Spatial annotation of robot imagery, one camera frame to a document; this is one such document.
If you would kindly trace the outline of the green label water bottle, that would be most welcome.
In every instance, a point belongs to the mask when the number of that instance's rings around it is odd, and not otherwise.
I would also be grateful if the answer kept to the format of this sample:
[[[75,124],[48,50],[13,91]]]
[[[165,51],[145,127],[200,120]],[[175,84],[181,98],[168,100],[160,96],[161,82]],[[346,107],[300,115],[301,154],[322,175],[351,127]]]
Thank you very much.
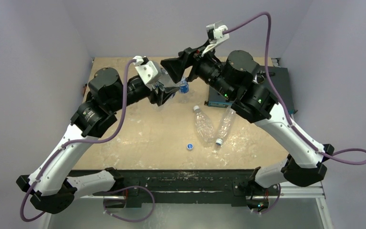
[[[177,88],[178,85],[169,76],[168,72],[161,68],[160,77],[154,85],[155,89],[165,89],[167,92],[171,91],[173,88]]]

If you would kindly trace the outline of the clear bottle white cap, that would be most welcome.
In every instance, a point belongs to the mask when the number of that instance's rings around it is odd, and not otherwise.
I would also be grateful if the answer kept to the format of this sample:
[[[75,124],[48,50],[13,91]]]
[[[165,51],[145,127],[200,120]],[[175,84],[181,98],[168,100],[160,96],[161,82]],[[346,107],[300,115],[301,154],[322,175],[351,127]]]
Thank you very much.
[[[198,105],[193,107],[193,112],[194,125],[199,138],[205,146],[211,146],[215,138],[214,125],[211,119]]]

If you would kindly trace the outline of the blue white bottle cap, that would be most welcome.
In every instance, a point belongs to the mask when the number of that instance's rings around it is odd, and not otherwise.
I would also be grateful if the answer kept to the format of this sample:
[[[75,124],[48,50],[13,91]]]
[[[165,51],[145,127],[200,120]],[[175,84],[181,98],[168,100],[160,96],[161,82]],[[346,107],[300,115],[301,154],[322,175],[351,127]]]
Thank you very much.
[[[192,144],[187,144],[186,148],[187,148],[188,150],[192,150],[192,149],[193,149],[193,145],[192,145]]]

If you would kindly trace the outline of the blue label Pocari bottle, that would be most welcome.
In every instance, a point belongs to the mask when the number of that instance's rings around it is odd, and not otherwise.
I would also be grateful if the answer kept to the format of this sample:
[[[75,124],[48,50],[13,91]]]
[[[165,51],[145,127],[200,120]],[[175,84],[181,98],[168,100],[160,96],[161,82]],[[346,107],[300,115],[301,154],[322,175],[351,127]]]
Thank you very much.
[[[179,83],[179,92],[181,94],[187,94],[189,93],[190,89],[189,89],[189,84],[186,80],[185,77],[182,77],[180,83]]]

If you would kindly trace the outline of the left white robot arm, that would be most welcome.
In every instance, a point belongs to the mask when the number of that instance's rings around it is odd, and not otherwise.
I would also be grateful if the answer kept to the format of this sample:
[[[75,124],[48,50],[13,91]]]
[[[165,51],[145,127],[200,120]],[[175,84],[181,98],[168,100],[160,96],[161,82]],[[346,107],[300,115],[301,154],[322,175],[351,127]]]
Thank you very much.
[[[30,175],[20,176],[16,183],[29,201],[43,213],[57,214],[74,200],[99,192],[118,195],[124,178],[115,168],[71,177],[70,172],[81,156],[94,144],[106,143],[105,132],[117,124],[120,132],[127,106],[142,99],[163,105],[178,89],[181,77],[171,70],[136,67],[137,75],[120,76],[114,68],[98,70],[88,83],[89,92],[71,118],[66,132],[48,158]]]

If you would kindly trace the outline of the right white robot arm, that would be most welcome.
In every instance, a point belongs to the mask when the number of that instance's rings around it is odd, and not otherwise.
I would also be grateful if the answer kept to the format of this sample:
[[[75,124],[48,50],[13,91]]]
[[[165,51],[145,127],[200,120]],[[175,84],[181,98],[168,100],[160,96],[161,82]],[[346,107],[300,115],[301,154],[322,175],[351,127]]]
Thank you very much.
[[[162,60],[161,66],[174,81],[191,68],[189,82],[202,79],[230,101],[231,108],[240,117],[266,131],[288,152],[283,161],[254,171],[248,182],[252,193],[260,194],[267,187],[286,181],[307,187],[324,179],[327,167],[323,153],[325,150],[333,152],[334,148],[316,142],[297,127],[272,90],[254,82],[256,76],[268,72],[261,70],[251,54],[232,51],[222,62],[214,52],[187,48],[176,58]]]

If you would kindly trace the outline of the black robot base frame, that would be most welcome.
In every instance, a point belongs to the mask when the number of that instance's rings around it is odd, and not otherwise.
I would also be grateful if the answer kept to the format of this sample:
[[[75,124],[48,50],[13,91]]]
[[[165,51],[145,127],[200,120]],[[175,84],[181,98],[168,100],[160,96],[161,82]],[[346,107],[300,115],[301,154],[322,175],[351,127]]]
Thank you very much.
[[[119,169],[124,181],[118,189],[127,192],[109,194],[105,191],[88,197],[127,198],[128,208],[151,203],[149,194],[134,186],[148,189],[157,204],[228,204],[232,207],[256,207],[256,201],[272,200],[279,193],[277,185],[259,187],[253,182],[253,169],[184,169],[133,170]]]

